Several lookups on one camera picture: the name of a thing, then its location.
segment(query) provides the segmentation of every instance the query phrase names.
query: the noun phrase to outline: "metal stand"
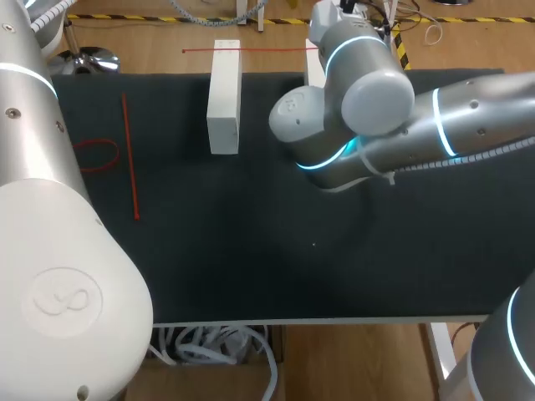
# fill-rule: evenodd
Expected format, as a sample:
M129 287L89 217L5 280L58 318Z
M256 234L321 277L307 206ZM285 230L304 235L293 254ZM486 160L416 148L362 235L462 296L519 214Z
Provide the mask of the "metal stand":
M105 48L79 48L72 24L68 18L65 19L64 34L69 50L50 60L50 74L118 74L119 58Z
M432 2L442 4L443 6L465 6L473 1L474 0L432 0Z
M473 399L467 372L468 354L459 363L456 362L445 323L427 323L425 331L434 365L432 374L437 379L437 401L470 401Z

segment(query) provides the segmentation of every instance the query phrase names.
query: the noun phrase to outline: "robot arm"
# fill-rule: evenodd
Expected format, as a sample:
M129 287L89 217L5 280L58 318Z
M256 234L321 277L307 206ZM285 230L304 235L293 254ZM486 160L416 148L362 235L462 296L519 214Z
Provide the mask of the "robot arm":
M91 206L28 20L0 1L0 399L109 401L145 356L150 294Z
M59 0L18 0L21 5L27 10L28 17L32 23L35 19L45 14L52 6ZM50 56L54 50L59 46L62 37L62 29L64 25L64 15L62 13L59 17L53 19L35 35L41 53L44 58Z
M473 79L415 98L364 18L346 18L323 0L314 6L310 38L319 48L325 88L305 86L283 96L270 125L321 189L499 155L500 146L526 138L535 123L535 73Z
M269 123L323 190L344 190L404 168L470 163L535 143L535 73L471 79L421 94L412 104L406 77L362 18L346 18L323 0L314 7L310 38L319 47L325 89L289 92ZM478 400L535 399L534 303L532 273L477 330L448 387L464 377Z

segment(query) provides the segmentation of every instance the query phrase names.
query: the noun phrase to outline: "red line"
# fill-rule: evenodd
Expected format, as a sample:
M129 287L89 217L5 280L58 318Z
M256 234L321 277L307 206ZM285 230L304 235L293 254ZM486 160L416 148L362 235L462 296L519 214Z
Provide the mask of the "red line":
M305 50L318 50L318 48L183 48L182 52L216 52L218 50L239 50L240 52L303 52Z
M126 94L122 94L123 116L125 118L126 149L128 150L128 164L130 167L130 182L132 184L132 201L134 202L134 220L140 219L140 208L137 203L137 187L135 185L134 161L132 159L132 144L130 143L130 125L128 123L128 109L126 107Z
M100 167L89 167L89 168L82 168L80 169L83 173L99 173L100 171L104 171L107 169L110 169L113 167L118 161L119 161L119 146L113 141L113 140L107 140L107 139L96 139L96 140L85 140L83 142L80 142L79 144L73 145L73 148L83 148L85 146L91 146L91 145L97 145L97 144L109 144L113 145L115 147L115 157L112 159L112 161L109 161L105 165L101 165Z

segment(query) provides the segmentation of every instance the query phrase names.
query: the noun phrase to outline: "black tablecloth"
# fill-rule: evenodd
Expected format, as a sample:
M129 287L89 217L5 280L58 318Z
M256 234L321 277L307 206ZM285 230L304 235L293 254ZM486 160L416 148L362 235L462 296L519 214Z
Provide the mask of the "black tablecloth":
M411 72L416 92L488 74ZM94 208L146 279L155 322L492 312L535 266L535 149L473 165L309 183L268 127L301 74L245 74L240 154L210 154L209 75L55 77L73 143L119 164L84 175ZM134 221L120 94L128 97ZM82 149L81 165L108 157Z

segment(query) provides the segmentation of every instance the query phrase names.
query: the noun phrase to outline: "white block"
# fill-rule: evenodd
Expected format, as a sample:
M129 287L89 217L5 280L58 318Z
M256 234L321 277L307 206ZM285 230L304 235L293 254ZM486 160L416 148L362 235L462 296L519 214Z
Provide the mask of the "white block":
M305 40L305 47L315 49L306 51L304 84L322 88L325 86L325 73L321 63L319 62L318 48L308 39Z
M240 48L239 40L216 40L214 48ZM216 50L208 97L208 136L214 155L236 155L240 132L242 58L238 50Z

